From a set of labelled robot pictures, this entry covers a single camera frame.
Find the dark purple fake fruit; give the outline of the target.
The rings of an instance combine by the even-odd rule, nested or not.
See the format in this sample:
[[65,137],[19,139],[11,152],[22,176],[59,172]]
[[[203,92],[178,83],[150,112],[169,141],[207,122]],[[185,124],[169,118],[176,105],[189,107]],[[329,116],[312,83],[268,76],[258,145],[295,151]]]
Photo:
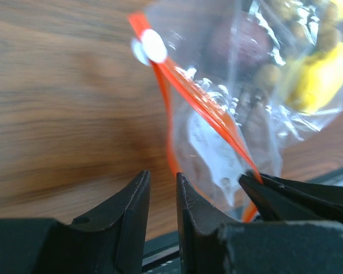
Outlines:
[[204,48],[207,72],[222,79],[230,69],[239,76],[255,70],[270,59],[273,48],[267,29],[256,17],[243,11],[239,16],[236,25],[232,18],[220,22]]

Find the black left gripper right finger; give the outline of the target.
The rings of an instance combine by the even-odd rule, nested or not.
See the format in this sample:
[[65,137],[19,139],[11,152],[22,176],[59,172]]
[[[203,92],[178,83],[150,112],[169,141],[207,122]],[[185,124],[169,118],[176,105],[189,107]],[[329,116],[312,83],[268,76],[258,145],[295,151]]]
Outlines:
[[343,273],[343,224],[330,220],[240,223],[177,175],[183,273]]

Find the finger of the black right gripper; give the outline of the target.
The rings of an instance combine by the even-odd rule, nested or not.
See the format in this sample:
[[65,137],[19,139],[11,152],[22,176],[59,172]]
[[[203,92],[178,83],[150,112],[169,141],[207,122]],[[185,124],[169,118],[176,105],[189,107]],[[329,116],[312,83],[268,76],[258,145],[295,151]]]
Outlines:
[[242,175],[240,186],[263,221],[330,220],[343,224],[343,186],[286,180],[253,172]]

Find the brown fake longan bunch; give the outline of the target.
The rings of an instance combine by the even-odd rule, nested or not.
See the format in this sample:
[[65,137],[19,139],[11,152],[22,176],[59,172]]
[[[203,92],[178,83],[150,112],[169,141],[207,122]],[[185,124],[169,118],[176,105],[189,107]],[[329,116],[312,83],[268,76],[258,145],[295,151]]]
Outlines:
[[270,59],[236,77],[234,117],[256,162],[277,159],[282,151],[319,133],[343,111],[343,86],[314,114],[285,104],[290,60],[300,60],[315,49],[322,8],[316,1],[243,1],[242,11],[256,17],[268,31]]

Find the yellow fake bell pepper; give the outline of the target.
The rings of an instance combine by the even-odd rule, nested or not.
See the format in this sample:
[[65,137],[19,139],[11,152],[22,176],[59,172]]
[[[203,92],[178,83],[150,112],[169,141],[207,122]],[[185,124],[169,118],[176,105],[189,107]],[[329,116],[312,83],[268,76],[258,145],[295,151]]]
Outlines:
[[316,1],[322,8],[315,49],[290,60],[285,104],[306,114],[325,107],[343,86],[343,1]]

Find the clear zip top bag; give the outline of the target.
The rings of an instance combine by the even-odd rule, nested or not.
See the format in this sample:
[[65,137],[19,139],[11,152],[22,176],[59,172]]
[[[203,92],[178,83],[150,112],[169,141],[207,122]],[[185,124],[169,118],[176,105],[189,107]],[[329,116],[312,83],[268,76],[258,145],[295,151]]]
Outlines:
[[257,209],[238,184],[248,170],[278,176],[277,159],[256,162],[234,117],[236,77],[207,72],[204,48],[225,19],[236,21],[243,1],[155,1],[132,13],[134,56],[155,73],[167,114],[171,170],[184,173],[194,188],[222,212],[249,222]]

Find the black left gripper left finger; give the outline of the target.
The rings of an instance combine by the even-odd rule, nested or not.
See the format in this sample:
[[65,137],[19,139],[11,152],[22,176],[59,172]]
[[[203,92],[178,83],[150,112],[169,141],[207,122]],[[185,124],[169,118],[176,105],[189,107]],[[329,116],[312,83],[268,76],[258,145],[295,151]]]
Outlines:
[[70,224],[0,219],[0,273],[140,273],[149,200],[150,173],[141,171]]

